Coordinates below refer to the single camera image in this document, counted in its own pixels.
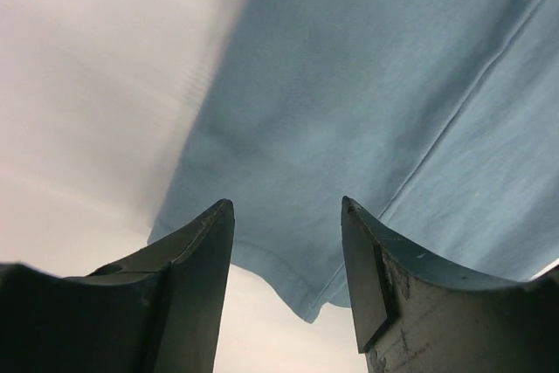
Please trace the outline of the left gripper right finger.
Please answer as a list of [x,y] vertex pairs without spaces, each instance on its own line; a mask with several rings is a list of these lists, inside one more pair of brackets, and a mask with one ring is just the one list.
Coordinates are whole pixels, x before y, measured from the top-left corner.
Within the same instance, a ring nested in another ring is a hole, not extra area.
[[428,251],[342,199],[358,351],[371,372],[555,372],[558,272],[528,282]]

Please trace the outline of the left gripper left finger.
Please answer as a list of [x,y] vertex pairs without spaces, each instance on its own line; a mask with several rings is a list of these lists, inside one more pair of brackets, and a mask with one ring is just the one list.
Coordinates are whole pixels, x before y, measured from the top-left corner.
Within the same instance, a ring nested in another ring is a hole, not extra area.
[[2,371],[212,371],[234,225],[222,199],[84,277],[2,265]]

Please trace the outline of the blue-grey t-shirt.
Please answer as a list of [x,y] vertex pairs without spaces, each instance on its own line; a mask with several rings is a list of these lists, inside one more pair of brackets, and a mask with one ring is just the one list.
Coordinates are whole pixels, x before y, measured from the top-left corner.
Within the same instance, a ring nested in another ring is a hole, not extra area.
[[250,0],[150,240],[221,198],[231,261],[349,305],[343,197],[463,266],[558,258],[558,0]]

